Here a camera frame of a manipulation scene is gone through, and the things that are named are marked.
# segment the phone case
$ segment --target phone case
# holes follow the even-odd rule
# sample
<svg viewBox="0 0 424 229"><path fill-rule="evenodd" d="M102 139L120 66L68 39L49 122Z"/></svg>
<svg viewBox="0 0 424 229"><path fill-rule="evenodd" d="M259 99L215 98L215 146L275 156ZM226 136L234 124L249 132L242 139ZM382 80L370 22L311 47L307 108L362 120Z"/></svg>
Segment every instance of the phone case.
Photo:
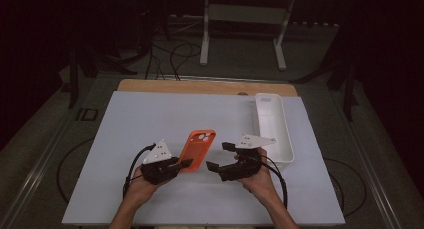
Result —
<svg viewBox="0 0 424 229"><path fill-rule="evenodd" d="M199 168L215 135L214 130L195 130L190 133L178 163L189 159L193 159L193 162L189 167L181 169L180 172L193 172Z"/></svg>

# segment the gray floor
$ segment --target gray floor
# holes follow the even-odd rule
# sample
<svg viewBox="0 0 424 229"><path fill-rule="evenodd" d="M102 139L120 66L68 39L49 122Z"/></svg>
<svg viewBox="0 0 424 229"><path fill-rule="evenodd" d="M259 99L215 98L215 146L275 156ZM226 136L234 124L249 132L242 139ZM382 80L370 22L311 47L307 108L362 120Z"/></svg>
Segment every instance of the gray floor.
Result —
<svg viewBox="0 0 424 229"><path fill-rule="evenodd" d="M197 19L174 20L192 23ZM171 25L172 32L181 28ZM270 31L265 28L229 33L212 29L208 66L199 65L199 56L191 57L179 68L180 78L286 83L318 67L337 28L291 26L283 44L288 66L285 72L277 69ZM199 45L201 25L172 36ZM163 39L159 32L154 44L170 51L182 43ZM190 50L190 46L184 46L175 53L187 55ZM153 54L158 59L152 63L149 78L156 78L158 71L172 80L170 53L154 47ZM144 78L148 59L147 56L129 66L139 72L132 78ZM174 57L174 64L183 59ZM121 79L130 78L105 65L99 64L99 68L96 79L81 76L81 97L76 109L67 109L69 94L57 92L0 153L2 228L75 228L61 224L66 202L58 191L56 176L69 198L112 92ZM64 81L68 80L66 73L67 69L63 71ZM337 180L334 188L341 205L343 195L343 213L347 215L363 203L346 217L345 225L333 228L424 228L423 199L360 83L355 84L358 105L352 108L351 123L341 113L343 92L328 91L328 78L329 74L325 74L295 86L305 103L328 171ZM76 121L79 108L97 109L99 117L95 121ZM58 173L62 159L74 148Z"/></svg>

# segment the white tray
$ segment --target white tray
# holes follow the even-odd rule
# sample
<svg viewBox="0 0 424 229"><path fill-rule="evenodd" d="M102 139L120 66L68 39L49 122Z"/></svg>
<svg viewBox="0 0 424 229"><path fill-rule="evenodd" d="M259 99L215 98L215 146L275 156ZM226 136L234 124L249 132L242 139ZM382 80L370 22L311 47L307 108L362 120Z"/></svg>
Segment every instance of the white tray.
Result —
<svg viewBox="0 0 424 229"><path fill-rule="evenodd" d="M260 136L276 139L276 143L263 148L277 167L284 168L293 162L294 154L287 130L282 98L276 94L258 93L255 99Z"/></svg>

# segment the white tabletop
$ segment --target white tabletop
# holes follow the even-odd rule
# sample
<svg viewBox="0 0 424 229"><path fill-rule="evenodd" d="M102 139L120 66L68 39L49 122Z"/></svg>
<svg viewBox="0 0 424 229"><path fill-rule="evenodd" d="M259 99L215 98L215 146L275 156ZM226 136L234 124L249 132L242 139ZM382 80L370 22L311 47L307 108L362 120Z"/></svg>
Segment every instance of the white tabletop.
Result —
<svg viewBox="0 0 424 229"><path fill-rule="evenodd" d="M284 168L288 210L300 225L343 224L332 183L301 98L283 98L294 161ZM251 96L115 92L63 218L64 224L109 224L135 155L165 139L178 156L192 130L217 136L205 161L234 163L222 142L258 135ZM277 177L275 186L282 197ZM222 182L203 163L162 186L136 214L139 225L271 225L263 206L239 182Z"/></svg>

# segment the metal stand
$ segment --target metal stand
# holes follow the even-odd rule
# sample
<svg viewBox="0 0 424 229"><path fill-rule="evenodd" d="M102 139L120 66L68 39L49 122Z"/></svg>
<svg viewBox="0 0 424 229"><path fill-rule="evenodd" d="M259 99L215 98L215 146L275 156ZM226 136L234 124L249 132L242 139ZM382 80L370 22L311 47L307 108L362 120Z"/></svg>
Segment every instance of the metal stand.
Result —
<svg viewBox="0 0 424 229"><path fill-rule="evenodd" d="M235 5L209 4L205 0L203 17L203 41L200 53L200 65L208 64L209 53L209 20L223 20L235 22L254 22L281 25L281 31L274 39L275 55L277 57L278 69L287 69L284 60L281 43L286 32L291 11L295 0L290 0L287 8L248 7Z"/></svg>

